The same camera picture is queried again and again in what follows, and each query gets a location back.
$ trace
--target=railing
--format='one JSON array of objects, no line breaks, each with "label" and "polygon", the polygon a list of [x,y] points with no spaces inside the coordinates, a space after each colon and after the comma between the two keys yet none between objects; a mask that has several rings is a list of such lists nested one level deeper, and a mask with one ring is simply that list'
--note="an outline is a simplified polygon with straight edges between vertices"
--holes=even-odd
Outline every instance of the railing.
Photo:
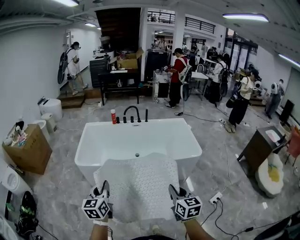
[{"label": "railing", "polygon": [[175,23],[175,14],[148,11],[148,22]]},{"label": "railing", "polygon": [[215,25],[210,24],[208,22],[203,22],[201,20],[197,20],[194,18],[186,17],[186,22],[185,22],[186,27],[190,28],[196,28],[198,30],[203,30],[206,32],[210,32],[214,34],[215,32]]}]

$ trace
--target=white textured mat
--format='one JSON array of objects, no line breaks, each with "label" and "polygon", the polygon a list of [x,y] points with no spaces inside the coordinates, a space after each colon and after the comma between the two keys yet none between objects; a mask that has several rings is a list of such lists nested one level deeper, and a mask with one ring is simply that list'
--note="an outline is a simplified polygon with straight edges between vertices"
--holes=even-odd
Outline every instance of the white textured mat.
[{"label": "white textured mat", "polygon": [[179,191],[177,163],[160,153],[130,160],[107,160],[94,172],[96,186],[110,187],[113,218],[122,223],[174,217],[169,185]]}]

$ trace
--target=black skirt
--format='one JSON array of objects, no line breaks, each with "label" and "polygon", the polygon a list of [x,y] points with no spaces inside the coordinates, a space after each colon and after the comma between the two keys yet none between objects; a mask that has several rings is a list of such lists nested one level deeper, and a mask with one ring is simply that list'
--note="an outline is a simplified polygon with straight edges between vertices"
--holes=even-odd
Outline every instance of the black skirt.
[{"label": "black skirt", "polygon": [[242,120],[246,114],[248,103],[249,103],[249,100],[245,99],[241,96],[239,96],[239,98],[237,100],[235,100],[233,109],[229,116],[229,122],[231,124],[236,125],[236,124],[240,124],[240,122],[242,122]]}]

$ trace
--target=electrical outlet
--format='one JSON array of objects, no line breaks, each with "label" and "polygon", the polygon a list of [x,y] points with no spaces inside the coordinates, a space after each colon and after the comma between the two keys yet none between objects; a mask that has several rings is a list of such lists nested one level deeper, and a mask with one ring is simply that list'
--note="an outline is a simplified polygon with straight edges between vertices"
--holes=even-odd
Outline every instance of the electrical outlet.
[{"label": "electrical outlet", "polygon": [[217,198],[220,198],[222,197],[223,195],[220,193],[220,192],[217,192],[216,195],[214,195],[211,199],[210,199],[210,204],[213,204],[214,205],[214,202],[217,202]]}]

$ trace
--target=red bottle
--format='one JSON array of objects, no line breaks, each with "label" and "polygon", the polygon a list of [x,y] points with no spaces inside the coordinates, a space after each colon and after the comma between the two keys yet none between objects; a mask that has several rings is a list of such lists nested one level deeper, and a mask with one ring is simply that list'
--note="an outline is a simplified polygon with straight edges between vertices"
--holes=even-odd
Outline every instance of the red bottle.
[{"label": "red bottle", "polygon": [[112,109],[111,114],[112,114],[112,124],[116,124],[117,123],[116,111],[114,109]]}]

